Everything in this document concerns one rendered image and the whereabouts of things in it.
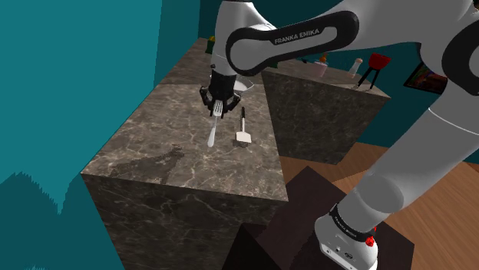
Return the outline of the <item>dark robot stand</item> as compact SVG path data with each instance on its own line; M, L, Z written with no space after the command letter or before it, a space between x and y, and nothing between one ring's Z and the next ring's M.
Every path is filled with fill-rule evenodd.
M222 270L345 270L321 252L313 232L345 193L308 166L286 190L289 201L267 226L240 226Z

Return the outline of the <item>marble kitchen island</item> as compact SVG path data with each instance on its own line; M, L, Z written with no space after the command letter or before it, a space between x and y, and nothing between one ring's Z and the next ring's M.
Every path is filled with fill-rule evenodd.
M337 164L390 97L360 75L284 61L261 72L279 155Z

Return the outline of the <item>white bowl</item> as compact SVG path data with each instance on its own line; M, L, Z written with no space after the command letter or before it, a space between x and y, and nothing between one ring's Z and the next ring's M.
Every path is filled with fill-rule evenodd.
M253 86L254 83L249 78L238 74L233 85L233 90L237 93L242 93L245 91L249 91Z

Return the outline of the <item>framed wall picture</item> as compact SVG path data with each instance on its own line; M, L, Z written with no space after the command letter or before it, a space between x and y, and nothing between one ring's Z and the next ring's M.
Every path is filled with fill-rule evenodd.
M442 94L446 88L448 79L434 73L421 62L404 82L405 87Z

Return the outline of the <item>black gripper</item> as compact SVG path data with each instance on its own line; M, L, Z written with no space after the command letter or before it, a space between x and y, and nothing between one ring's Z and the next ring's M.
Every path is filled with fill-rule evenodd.
M232 111L241 101L241 95L233 93L235 82L236 75L223 75L215 70L211 71L210 85L208 87L201 87L199 90L203 105L207 107L210 114L213 113L214 100L223 100L221 118L229 111Z

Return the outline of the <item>pink bottle with orange cap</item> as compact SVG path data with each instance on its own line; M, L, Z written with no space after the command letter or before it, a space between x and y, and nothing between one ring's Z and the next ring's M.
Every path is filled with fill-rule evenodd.
M324 53L316 62L315 62L315 67L317 69L317 75L319 77L322 77L328 67L328 62L327 62L327 53Z

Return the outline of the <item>silver fork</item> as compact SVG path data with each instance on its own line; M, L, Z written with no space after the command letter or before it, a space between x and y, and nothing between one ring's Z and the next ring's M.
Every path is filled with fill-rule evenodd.
M223 112L223 102L221 100L216 100L213 105L213 126L210 130L210 135L207 141L207 146L212 147L215 141L215 134L216 134L216 125L218 118L222 115Z

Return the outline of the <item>marble kitchen counter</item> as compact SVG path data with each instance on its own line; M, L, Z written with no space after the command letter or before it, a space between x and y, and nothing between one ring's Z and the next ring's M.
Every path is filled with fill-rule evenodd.
M241 224L266 224L287 200L262 81L214 118L196 40L82 171L124 270L221 270ZM241 108L252 143L240 143Z

